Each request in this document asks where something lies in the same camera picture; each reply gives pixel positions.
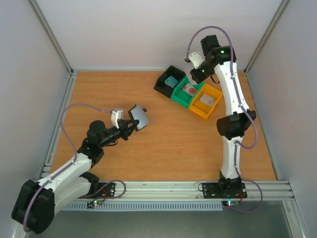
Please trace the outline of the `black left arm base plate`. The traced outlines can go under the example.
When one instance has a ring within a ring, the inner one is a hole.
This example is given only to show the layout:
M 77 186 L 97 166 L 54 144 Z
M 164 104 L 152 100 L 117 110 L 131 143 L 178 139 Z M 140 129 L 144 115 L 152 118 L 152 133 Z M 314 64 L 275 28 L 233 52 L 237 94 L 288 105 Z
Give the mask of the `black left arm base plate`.
M 96 198 L 104 198 L 106 197 L 114 197 L 115 192 L 115 183 L 114 182 L 99 182 L 99 183 L 93 183 L 91 184 L 91 188 L 89 192 L 80 198 L 90 198 L 90 199 L 96 199 Z

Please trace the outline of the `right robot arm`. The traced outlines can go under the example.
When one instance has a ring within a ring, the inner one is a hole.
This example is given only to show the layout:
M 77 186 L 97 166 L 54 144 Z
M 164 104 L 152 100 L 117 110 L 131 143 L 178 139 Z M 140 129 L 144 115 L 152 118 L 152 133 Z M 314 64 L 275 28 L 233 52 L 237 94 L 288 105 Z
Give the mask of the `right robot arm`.
M 197 83 L 217 75 L 220 82 L 226 116 L 216 122 L 223 141 L 223 162 L 218 182 L 201 184 L 204 198 L 246 198 L 246 188 L 240 171 L 240 151 L 245 131 L 255 125 L 256 112 L 251 111 L 238 79 L 236 56 L 230 46 L 221 46 L 216 35 L 201 40 L 204 60 L 191 60 L 194 69 L 190 71 Z

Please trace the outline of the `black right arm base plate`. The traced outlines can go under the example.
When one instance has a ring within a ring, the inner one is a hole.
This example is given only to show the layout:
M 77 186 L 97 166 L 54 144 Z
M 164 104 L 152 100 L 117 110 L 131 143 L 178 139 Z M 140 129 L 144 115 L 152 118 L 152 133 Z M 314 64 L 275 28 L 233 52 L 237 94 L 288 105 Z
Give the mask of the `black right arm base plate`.
M 244 183 L 239 185 L 221 187 L 216 182 L 202 183 L 204 199 L 238 199 L 247 198 L 247 191 Z

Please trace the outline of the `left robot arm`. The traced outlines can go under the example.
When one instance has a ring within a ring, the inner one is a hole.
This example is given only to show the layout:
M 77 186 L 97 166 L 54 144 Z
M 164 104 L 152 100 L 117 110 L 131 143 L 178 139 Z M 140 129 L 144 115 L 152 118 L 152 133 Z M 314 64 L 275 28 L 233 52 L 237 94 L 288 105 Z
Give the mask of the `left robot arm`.
M 100 161 L 104 147 L 120 138 L 128 140 L 139 123 L 138 119 L 120 119 L 118 126 L 106 128 L 101 120 L 93 121 L 81 147 L 67 163 L 43 179 L 28 180 L 22 185 L 12 219 L 23 226 L 24 232 L 40 234 L 66 202 L 85 195 L 97 196 L 100 185 L 83 174 Z

